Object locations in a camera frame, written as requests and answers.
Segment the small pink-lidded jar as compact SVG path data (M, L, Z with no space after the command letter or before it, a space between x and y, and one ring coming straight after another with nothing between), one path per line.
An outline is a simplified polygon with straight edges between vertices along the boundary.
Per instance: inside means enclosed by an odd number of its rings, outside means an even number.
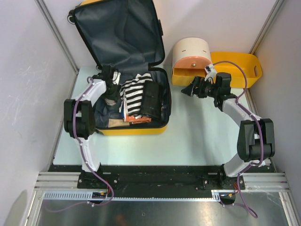
M111 100L111 99L105 99L105 102L108 106L114 106L117 104L117 101L116 100Z

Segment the yellow Pikachu suitcase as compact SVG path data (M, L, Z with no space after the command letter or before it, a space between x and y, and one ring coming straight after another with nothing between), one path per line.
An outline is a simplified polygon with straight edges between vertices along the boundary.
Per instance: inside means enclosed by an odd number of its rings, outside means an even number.
M145 73L150 73L153 81L163 86L160 121L151 119L150 123L109 128L109 119L123 119L119 114L121 98L114 106L108 106L104 99L99 98L93 106L95 131L105 135L164 132L171 114L172 99L167 73L158 67L165 59L165 50L161 23L153 1L87 0L71 10L68 19L75 24L98 73L103 66L110 65L121 73L120 87L137 74Z

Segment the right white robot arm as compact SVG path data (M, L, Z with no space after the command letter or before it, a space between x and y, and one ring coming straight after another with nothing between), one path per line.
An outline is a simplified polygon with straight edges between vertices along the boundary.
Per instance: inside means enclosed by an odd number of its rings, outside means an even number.
M190 97L211 97L214 106L227 114L238 126L237 154L223 164L215 182L222 189L228 189L242 173L251 167L265 165L265 160L275 155L274 124L269 118L252 113L238 97L231 93L231 75L217 73L215 81L196 76L181 92Z

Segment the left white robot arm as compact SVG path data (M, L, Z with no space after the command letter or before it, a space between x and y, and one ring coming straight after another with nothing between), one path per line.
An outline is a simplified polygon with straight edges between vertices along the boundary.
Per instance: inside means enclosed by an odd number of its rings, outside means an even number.
M97 171L100 160L93 148L92 135L96 129L93 106L99 98L108 106L114 106L120 99L120 73L113 66L105 65L101 71L87 77L88 86L75 99L64 101L64 130L77 142L82 158L82 169L91 172L87 182L93 188L103 185L104 177Z

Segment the blue white box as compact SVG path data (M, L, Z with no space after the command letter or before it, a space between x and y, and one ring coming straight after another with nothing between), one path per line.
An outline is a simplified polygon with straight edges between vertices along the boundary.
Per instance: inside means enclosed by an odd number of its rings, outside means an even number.
M120 117L124 119L124 106L121 107L119 114Z

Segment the black white striped cloth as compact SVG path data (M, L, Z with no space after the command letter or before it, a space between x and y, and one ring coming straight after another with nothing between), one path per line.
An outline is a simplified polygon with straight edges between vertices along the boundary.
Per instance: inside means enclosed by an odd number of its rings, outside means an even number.
M127 80L121 85L119 92L121 98L119 113L134 116L136 119L142 117L140 108L143 98L143 88L146 81L153 81L150 73L143 75L137 74L134 79Z

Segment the beige tube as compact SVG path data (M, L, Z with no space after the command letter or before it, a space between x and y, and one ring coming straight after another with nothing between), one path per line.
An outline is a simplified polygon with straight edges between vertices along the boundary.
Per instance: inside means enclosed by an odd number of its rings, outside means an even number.
M129 122L124 121L123 119L109 119L108 127L127 127L130 126Z

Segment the orange white packet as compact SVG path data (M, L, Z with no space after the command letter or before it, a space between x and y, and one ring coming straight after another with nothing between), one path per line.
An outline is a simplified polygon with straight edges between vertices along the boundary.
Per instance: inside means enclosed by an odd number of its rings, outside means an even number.
M130 124L142 124L142 123L150 123L150 117L144 117L141 115L134 116L134 115L126 115L124 118L124 122L129 122Z

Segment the white round drawer cabinet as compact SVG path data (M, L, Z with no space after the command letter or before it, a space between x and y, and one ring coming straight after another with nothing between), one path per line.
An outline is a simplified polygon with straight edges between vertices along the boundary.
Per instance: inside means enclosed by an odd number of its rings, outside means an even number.
M208 43L201 38L179 40L172 51L172 84L189 85L195 76L204 76L205 67L212 63Z

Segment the black rolled pouch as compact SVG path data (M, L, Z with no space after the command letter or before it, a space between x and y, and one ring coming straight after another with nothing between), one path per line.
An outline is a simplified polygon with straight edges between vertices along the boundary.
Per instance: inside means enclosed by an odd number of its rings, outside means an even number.
M163 98L163 86L154 82L146 81L143 87L143 97L140 114L153 120L161 120L161 107Z

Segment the yellow plastic basket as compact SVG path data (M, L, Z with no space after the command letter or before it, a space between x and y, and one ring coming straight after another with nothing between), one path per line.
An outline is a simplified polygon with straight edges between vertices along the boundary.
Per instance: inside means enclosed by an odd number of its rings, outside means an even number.
M231 74L232 88L250 88L262 76L262 68L259 59L252 54L240 52L215 51L211 53L217 72Z

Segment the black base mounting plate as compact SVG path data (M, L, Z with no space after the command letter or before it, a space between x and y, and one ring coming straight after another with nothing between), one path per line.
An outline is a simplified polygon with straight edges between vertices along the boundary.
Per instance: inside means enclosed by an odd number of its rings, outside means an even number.
M97 174L104 179L102 182L91 172L84 172L79 165L51 165L49 172L79 173L83 181L77 188L102 188L105 184L110 195L114 196L113 182L120 181L143 185L184 184L208 180L214 185L220 166L102 166ZM240 187L239 178L232 179L235 187Z

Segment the aluminium frame rail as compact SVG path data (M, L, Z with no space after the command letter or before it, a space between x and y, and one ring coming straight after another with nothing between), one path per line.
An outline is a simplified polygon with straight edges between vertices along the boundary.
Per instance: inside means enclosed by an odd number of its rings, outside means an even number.
M77 188L83 181L79 173L44 172L38 175L35 190L43 192L48 200L75 200L101 202L110 199L105 184L102 188ZM245 173L239 180L242 193L285 193L290 191L284 173ZM143 185L113 182L114 201L205 201L218 202L220 198L233 198L238 194L235 185L218 187L208 180L188 185Z

